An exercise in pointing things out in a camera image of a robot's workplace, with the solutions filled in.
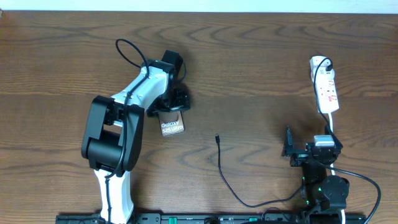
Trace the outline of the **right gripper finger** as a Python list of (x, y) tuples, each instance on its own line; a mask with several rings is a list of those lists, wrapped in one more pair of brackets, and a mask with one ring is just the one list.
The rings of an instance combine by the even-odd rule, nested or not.
[(291, 132), (290, 128), (287, 126), (283, 151), (284, 152), (292, 152), (293, 150), (294, 150), (294, 141), (293, 141), (293, 137), (292, 137), (292, 132)]
[(336, 146), (342, 146), (342, 143), (338, 140), (338, 138), (335, 136), (334, 132), (330, 129), (329, 125), (325, 125), (325, 134), (330, 135), (335, 142)]

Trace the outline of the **Galaxy S25 Ultra smartphone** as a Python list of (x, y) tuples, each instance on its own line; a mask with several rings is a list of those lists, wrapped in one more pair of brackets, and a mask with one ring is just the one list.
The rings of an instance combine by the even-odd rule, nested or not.
[(159, 112), (160, 129), (163, 136), (182, 133), (185, 131), (182, 112)]

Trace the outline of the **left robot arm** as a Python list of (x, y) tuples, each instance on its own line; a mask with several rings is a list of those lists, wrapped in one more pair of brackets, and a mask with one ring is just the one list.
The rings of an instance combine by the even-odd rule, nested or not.
[(100, 221), (127, 223), (132, 215), (131, 170), (141, 152), (144, 117), (179, 114), (190, 108), (188, 93), (178, 78), (184, 65), (179, 55), (148, 60), (124, 90), (92, 101), (81, 155), (100, 184)]

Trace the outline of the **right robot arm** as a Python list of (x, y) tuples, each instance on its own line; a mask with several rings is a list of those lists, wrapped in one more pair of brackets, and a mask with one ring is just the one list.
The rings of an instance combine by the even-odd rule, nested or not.
[(290, 166), (302, 169), (303, 196), (308, 205), (308, 209), (301, 213), (304, 223), (347, 222), (345, 208), (349, 181), (334, 173), (327, 174), (342, 148), (342, 143), (328, 127), (323, 135), (315, 135), (303, 149), (294, 146), (292, 132), (286, 128), (282, 156), (290, 158)]

